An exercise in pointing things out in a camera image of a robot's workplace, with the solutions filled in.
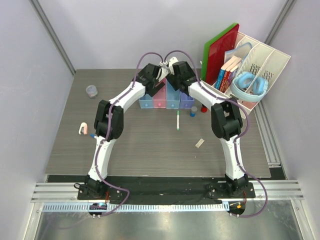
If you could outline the light blue drawer box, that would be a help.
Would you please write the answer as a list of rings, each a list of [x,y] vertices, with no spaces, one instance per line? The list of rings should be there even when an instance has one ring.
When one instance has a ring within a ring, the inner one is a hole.
[[[141,109],[153,109],[154,103],[153,98],[149,94],[145,94],[138,100]]]
[[[180,92],[175,90],[172,85],[166,81],[166,108],[179,109],[180,106]]]

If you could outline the pink drawer box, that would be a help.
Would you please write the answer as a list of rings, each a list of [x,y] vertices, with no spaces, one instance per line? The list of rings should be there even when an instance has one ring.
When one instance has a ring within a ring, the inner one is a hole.
[[[164,86],[152,97],[153,107],[165,109],[167,106],[166,79],[164,78],[161,83],[164,83]]]

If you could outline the purple drawer box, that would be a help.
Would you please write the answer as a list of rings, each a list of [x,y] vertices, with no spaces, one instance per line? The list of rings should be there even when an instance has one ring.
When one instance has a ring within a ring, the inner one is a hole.
[[[186,93],[180,91],[180,104],[179,108],[180,109],[191,109],[195,103],[195,100],[193,97],[187,95]]]

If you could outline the blue glue bottle grey cap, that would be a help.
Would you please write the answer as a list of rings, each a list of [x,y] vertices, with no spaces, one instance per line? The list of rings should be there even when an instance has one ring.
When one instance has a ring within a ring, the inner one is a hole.
[[[195,117],[197,110],[198,110],[198,108],[197,108],[196,106],[193,106],[193,107],[190,109],[190,116],[191,116],[191,117]]]

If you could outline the green capped white marker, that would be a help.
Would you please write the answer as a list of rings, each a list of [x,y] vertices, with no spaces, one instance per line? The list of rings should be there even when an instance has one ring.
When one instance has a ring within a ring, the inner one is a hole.
[[[180,130],[180,111],[177,110],[176,113],[176,130],[179,131]]]

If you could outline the red glue bottle black cap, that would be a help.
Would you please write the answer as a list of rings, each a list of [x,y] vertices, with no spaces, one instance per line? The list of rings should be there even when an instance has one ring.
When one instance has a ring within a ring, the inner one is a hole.
[[[202,106],[201,107],[201,112],[202,113],[206,113],[208,111],[208,109],[205,107],[205,106]]]

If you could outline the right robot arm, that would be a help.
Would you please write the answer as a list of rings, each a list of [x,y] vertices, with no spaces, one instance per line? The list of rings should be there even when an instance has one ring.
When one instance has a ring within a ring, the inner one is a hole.
[[[223,98],[197,79],[196,73],[186,61],[170,60],[166,79],[174,89],[198,100],[211,113],[211,129],[220,140],[225,158],[224,190],[233,198],[244,197],[249,187],[240,147],[243,119],[239,104],[234,98]]]

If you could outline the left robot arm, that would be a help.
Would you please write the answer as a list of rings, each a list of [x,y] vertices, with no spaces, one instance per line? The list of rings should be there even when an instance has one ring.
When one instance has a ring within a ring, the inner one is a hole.
[[[153,97],[165,83],[163,79],[169,74],[166,66],[147,64],[135,74],[127,88],[116,97],[98,103],[94,129],[96,147],[91,168],[85,176],[84,183],[76,183],[78,198],[103,199],[107,195],[110,184],[105,180],[108,176],[108,164],[116,140],[124,130],[124,114],[138,99],[146,94]]]

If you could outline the red blue book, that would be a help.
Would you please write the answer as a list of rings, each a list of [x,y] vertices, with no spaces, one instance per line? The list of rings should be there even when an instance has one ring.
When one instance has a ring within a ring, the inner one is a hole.
[[[221,85],[222,80],[223,80],[223,78],[224,78],[226,69],[227,69],[233,62],[235,62],[237,59],[238,59],[238,57],[233,56],[233,57],[231,57],[228,61],[226,61],[226,62],[222,65],[222,67],[220,68],[219,74],[218,74],[217,81],[216,81],[215,84],[214,84],[214,88],[215,88],[215,89],[217,89],[217,90],[220,89],[220,85]]]

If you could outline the blue rimmed clear folder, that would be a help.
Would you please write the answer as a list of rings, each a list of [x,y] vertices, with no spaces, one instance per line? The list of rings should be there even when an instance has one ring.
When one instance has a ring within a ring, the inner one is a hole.
[[[234,49],[228,50],[224,52],[224,63],[226,63],[228,60],[230,60],[232,57],[238,57],[242,60],[245,59],[249,52],[252,49],[252,44],[250,42],[246,42],[242,45],[237,46]]]

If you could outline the white desk file organizer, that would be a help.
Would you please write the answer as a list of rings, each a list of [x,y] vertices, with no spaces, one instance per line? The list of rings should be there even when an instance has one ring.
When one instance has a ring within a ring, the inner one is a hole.
[[[214,84],[224,64],[225,52],[235,49],[247,42],[251,43],[251,51],[245,59],[242,59],[227,90],[221,92],[215,89],[218,94],[224,98],[236,98],[245,111],[250,113],[262,99],[259,102],[247,102],[234,96],[230,90],[233,79],[242,72],[250,72],[257,77],[263,77],[268,80],[268,93],[287,65],[290,56],[239,32],[238,28],[239,26],[237,24],[231,26],[205,43],[200,78],[215,89]]]

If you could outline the blue headphones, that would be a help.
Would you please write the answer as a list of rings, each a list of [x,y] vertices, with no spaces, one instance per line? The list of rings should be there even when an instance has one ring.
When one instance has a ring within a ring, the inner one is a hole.
[[[259,102],[267,93],[269,81],[261,76],[256,76],[244,71],[236,76],[231,85],[231,93],[245,102]]]

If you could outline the beige eraser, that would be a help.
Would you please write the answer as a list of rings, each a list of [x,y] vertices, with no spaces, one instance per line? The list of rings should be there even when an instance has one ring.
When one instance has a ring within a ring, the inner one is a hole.
[[[204,139],[203,138],[201,138],[196,144],[195,144],[195,147],[196,148],[199,148],[203,143],[204,143]]]

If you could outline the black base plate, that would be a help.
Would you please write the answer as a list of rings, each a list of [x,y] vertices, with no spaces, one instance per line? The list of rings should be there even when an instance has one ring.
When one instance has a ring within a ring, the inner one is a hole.
[[[211,177],[108,176],[104,182],[88,176],[75,183],[78,200],[105,200],[128,205],[219,204],[226,199],[253,199],[254,186],[248,180],[231,183]]]

